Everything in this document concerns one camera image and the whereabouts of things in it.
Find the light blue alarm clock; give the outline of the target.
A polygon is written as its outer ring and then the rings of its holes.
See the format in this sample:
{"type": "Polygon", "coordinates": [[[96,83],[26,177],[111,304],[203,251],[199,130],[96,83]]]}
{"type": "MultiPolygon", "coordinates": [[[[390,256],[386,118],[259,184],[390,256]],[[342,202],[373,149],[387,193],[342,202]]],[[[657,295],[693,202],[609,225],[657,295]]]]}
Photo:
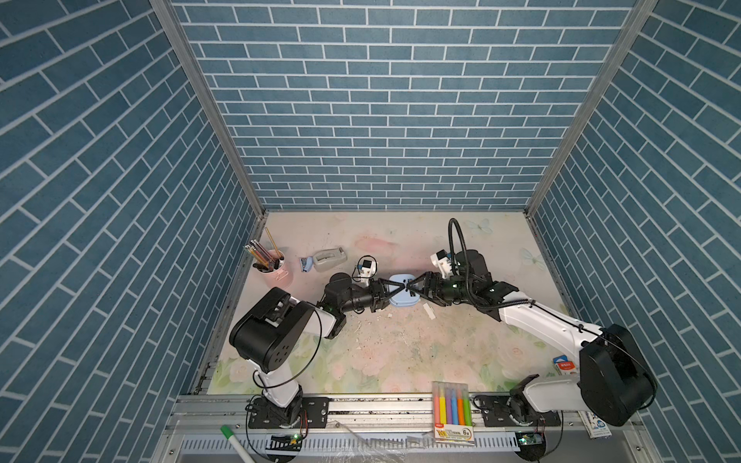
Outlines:
{"type": "MultiPolygon", "coordinates": [[[[390,277],[390,280],[396,281],[396,282],[403,282],[408,283],[411,280],[414,280],[415,277],[412,274],[396,274],[392,275],[390,277]]],[[[415,306],[419,301],[421,300],[421,297],[419,295],[412,295],[407,289],[396,296],[394,296],[390,300],[390,304],[394,307],[399,308],[407,308],[415,306]]]]}

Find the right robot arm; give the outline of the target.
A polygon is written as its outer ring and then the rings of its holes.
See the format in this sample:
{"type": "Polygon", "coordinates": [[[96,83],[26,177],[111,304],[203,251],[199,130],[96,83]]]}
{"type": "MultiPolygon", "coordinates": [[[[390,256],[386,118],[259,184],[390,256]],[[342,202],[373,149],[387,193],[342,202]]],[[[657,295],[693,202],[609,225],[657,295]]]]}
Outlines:
{"type": "Polygon", "coordinates": [[[543,306],[518,287],[492,279],[481,253],[467,247],[457,219],[448,223],[449,247],[433,257],[407,289],[441,307],[470,305],[478,312],[523,330],[575,362],[576,374],[531,374],[509,391],[513,422],[530,426],[550,412],[592,412],[609,426],[623,426],[651,407],[658,384],[630,331],[600,327],[543,306]]]}

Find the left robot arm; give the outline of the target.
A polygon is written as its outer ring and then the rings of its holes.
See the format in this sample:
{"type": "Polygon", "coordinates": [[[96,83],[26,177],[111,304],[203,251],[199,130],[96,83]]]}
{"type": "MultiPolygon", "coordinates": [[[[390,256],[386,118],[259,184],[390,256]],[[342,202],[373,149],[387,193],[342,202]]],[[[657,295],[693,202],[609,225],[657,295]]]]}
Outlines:
{"type": "Polygon", "coordinates": [[[274,287],[235,323],[229,344],[255,367],[266,401],[281,412],[293,410],[303,391],[288,362],[301,336],[333,339],[345,327],[348,313],[383,310],[405,289],[405,281],[336,273],[320,301],[312,304],[274,287]]]}

